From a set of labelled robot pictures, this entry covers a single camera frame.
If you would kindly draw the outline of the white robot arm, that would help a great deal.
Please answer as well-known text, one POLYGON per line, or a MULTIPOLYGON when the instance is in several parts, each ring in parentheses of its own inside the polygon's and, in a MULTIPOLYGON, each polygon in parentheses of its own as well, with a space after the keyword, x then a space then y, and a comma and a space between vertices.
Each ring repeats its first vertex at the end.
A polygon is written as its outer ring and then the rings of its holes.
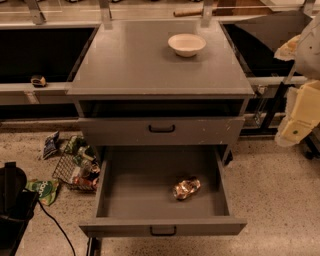
POLYGON ((279 146, 299 144, 320 123, 320 16, 276 50, 274 57, 294 61, 294 71, 307 78, 287 92, 285 117, 275 141, 279 146))

